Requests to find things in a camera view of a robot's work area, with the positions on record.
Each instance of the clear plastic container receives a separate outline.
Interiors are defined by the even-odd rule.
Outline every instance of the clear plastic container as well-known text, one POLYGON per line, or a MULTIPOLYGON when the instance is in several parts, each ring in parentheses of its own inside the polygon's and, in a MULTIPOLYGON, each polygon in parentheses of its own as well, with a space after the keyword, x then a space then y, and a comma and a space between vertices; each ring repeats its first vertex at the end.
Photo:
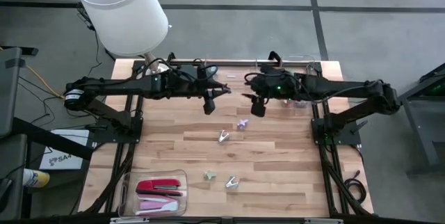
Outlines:
POLYGON ((120 217, 181 216, 187 208, 187 197, 187 175, 183 170, 130 172, 122 177, 118 213, 120 217), (169 184, 158 184, 165 179, 179 182, 179 186, 171 189, 168 188, 171 186, 169 184), (151 186, 154 186, 156 193, 144 192, 151 186))

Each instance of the wooden table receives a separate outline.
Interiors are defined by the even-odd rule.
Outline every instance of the wooden table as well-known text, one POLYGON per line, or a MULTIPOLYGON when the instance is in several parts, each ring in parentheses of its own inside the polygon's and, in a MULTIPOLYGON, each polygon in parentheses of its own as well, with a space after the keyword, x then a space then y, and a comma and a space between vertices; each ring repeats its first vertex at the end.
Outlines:
MULTIPOLYGON (((133 61, 117 59, 112 78, 130 76, 133 61)), ((324 61, 322 68, 327 79, 343 80, 339 62, 324 61)), ((232 94, 215 99, 216 110, 211 115, 204 114, 202 99, 144 100, 144 127, 132 171, 184 170, 188 177, 185 216, 329 216, 320 157, 309 124, 311 106, 286 109, 272 99, 264 118, 250 115, 250 100, 241 93, 251 93, 243 77, 253 71, 253 67, 220 67, 217 80, 228 83, 232 94), (237 131, 236 123, 246 118, 245 131, 237 131), (222 129, 229 132, 230 141, 218 142, 222 129), (204 180, 208 170, 217 173, 214 181, 204 180), (230 175, 240 181, 237 189, 225 188, 230 175)), ((112 96, 106 103, 123 110, 125 100, 125 96, 112 96)), ((332 98, 329 105, 334 113, 349 107, 346 98, 332 98)), ((110 143, 93 154, 79 211, 88 208, 108 184, 115 150, 116 144, 110 143)), ((338 150, 343 177, 350 178, 360 170, 358 179, 367 189, 357 151, 349 146, 338 150)), ((333 191, 340 209, 336 186, 333 191)), ((363 206, 373 211, 369 194, 363 206)))

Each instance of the lamp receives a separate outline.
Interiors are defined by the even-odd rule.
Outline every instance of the lamp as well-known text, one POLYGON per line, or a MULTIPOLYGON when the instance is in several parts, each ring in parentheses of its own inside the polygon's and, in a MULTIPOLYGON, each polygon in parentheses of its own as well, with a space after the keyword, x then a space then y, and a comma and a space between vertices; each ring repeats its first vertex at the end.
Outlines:
MULTIPOLYGON (((168 32, 168 19, 158 0, 81 0, 104 47, 120 56, 143 55, 148 64, 150 51, 168 32)), ((150 66, 152 71, 158 65, 150 66)))

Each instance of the clear plastic tray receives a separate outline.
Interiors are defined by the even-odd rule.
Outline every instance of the clear plastic tray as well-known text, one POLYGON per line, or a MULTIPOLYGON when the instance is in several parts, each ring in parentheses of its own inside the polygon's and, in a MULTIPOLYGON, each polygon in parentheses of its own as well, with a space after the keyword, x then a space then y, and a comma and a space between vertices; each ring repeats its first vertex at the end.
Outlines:
POLYGON ((118 213, 120 217, 181 216, 187 208, 187 175, 183 170, 165 172, 130 172, 122 177, 118 213), (136 193, 142 181, 177 179, 180 186, 173 190, 181 195, 154 195, 136 193))

